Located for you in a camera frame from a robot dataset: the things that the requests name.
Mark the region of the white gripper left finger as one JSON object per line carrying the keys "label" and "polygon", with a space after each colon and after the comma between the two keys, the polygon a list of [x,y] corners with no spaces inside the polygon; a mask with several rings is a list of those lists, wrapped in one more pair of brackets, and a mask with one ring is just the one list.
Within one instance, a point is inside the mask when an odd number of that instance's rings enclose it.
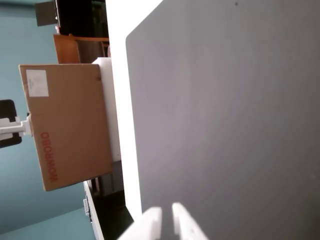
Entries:
{"label": "white gripper left finger", "polygon": [[119,240],[160,240],[162,213],[161,207],[149,208],[124,231]]}

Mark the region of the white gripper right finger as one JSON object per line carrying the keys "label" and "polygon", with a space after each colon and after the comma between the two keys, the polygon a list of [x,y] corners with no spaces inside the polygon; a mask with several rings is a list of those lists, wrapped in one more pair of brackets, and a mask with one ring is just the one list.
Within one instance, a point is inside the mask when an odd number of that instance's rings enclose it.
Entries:
{"label": "white gripper right finger", "polygon": [[208,240],[188,210],[180,203],[172,204],[174,233],[180,240]]}

